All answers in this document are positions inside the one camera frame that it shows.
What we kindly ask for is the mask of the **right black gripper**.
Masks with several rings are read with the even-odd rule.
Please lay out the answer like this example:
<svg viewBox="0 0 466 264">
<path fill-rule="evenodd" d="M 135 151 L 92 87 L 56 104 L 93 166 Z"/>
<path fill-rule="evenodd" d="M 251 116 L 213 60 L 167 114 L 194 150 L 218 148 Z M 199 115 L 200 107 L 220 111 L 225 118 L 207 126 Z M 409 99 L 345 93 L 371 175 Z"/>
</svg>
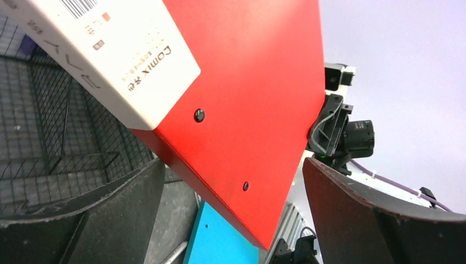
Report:
<svg viewBox="0 0 466 264">
<path fill-rule="evenodd" d="M 345 175 L 370 157 L 371 120 L 350 121 L 353 106 L 337 94 L 308 132 L 302 173 L 324 263 L 465 263 L 465 215 L 416 205 Z"/>
</svg>

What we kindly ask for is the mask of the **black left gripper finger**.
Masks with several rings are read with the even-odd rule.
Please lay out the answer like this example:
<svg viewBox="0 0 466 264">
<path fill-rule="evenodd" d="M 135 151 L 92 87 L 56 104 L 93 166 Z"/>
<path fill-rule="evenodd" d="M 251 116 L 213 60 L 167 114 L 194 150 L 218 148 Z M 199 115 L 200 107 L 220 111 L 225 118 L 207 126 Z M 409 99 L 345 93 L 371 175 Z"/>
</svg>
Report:
<svg viewBox="0 0 466 264">
<path fill-rule="evenodd" d="M 1 218 L 1 263 L 143 263 L 164 179 L 154 159 L 83 195 Z"/>
</svg>

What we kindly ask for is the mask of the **black wire mesh organizer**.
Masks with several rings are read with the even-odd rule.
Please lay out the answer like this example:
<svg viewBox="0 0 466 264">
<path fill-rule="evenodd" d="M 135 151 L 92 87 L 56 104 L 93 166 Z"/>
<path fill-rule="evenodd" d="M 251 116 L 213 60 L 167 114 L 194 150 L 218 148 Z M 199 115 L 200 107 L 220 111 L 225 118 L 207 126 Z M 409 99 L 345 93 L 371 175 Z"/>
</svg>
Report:
<svg viewBox="0 0 466 264">
<path fill-rule="evenodd" d="M 155 159 L 24 31 L 1 15 L 1 217 L 70 199 Z"/>
</svg>

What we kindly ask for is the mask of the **teal blue clipboard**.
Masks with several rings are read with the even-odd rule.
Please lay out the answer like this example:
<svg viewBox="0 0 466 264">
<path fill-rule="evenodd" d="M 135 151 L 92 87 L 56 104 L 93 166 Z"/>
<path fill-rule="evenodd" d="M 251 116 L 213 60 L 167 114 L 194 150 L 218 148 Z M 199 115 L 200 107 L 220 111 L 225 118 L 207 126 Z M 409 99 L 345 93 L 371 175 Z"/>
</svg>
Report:
<svg viewBox="0 0 466 264">
<path fill-rule="evenodd" d="M 183 263 L 255 264 L 258 262 L 259 249 L 202 200 Z"/>
</svg>

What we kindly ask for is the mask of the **red clipboard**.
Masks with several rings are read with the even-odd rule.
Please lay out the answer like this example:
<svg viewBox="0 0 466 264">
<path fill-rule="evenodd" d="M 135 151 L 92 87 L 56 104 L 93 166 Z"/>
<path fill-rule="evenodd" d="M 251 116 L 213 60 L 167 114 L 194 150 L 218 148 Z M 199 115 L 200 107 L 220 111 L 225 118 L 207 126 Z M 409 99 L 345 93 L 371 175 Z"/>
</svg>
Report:
<svg viewBox="0 0 466 264">
<path fill-rule="evenodd" d="M 1 1 L 251 244 L 269 249 L 325 97 L 318 1 Z"/>
</svg>

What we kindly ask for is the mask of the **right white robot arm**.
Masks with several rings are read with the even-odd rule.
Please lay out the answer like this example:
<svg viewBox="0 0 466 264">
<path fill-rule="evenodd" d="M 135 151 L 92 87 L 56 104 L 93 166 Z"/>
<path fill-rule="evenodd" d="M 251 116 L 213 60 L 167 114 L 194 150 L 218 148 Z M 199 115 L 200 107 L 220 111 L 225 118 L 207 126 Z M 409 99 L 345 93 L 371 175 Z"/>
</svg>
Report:
<svg viewBox="0 0 466 264">
<path fill-rule="evenodd" d="M 374 150 L 370 121 L 325 96 L 303 162 L 307 199 L 324 263 L 465 263 L 465 215 L 355 162 Z"/>
</svg>

